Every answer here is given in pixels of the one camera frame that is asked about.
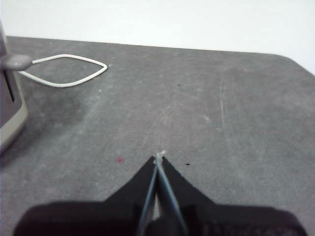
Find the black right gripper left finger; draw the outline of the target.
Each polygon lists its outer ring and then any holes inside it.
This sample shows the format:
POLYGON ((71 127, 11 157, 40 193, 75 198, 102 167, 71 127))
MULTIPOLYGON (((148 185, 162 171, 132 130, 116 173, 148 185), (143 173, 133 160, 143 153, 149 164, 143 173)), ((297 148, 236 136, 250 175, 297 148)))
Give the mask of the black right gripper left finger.
POLYGON ((145 220, 156 178, 150 157, 124 186, 103 201, 60 201, 33 206, 15 236, 134 236, 145 220))

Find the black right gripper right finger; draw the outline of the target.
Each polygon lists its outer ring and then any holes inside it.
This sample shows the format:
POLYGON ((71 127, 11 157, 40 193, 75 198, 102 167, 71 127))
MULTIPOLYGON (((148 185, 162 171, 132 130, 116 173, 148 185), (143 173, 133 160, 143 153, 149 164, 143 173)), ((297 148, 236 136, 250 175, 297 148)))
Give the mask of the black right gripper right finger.
POLYGON ((189 236, 304 236, 305 229, 289 211, 270 206, 215 203, 188 182, 165 158, 161 167, 175 200, 180 223, 189 236))

